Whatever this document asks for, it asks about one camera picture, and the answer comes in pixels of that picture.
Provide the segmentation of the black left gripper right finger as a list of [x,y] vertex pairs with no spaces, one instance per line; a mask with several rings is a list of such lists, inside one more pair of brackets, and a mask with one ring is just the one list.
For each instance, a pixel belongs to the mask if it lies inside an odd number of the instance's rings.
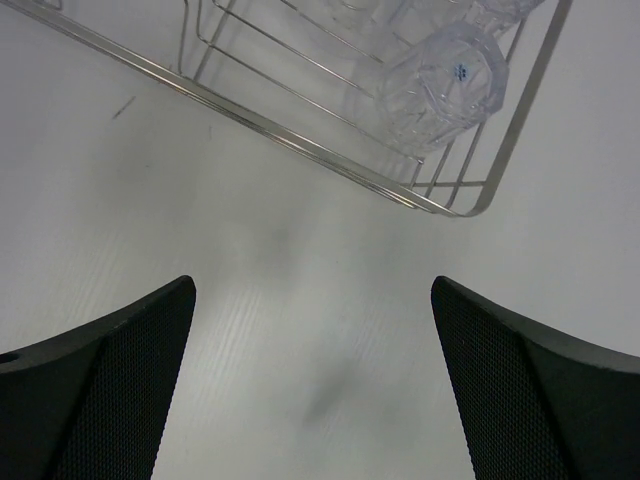
[[476,478],[638,478],[638,357],[445,276],[431,305]]

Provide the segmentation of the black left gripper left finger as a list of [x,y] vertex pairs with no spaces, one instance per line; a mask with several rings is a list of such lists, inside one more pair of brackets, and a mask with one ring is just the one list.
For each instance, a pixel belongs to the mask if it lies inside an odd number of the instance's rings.
[[194,310],[195,283],[181,276],[2,354],[2,478],[150,478]]

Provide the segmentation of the clear faceted plastic cup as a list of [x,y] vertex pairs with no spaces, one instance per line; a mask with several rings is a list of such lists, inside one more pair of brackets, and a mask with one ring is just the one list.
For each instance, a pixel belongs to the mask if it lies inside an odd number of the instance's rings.
[[457,21],[384,64],[375,106],[396,148],[422,155],[498,112],[508,78],[494,37]]
[[540,0],[412,2],[418,15],[436,28],[464,21],[490,34],[510,29],[541,4]]

